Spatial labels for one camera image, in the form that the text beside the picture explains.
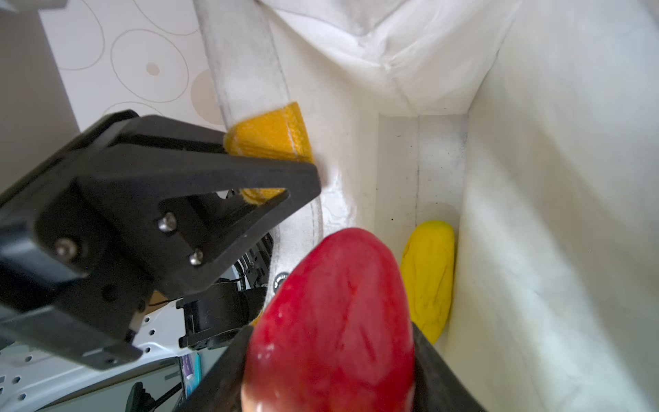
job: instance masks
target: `yellow object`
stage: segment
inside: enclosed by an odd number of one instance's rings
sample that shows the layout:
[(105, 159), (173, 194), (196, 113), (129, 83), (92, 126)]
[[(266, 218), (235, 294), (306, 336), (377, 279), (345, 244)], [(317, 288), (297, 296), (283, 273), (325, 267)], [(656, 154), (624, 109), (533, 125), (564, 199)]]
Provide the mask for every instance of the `yellow object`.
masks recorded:
[(437, 342), (451, 310), (455, 235), (443, 221), (419, 225), (405, 247), (401, 274), (412, 321), (428, 338)]
[[(314, 163), (309, 137), (297, 102), (261, 116), (241, 121), (224, 136), (227, 153)], [(263, 204), (283, 189), (242, 189), (245, 201)]]

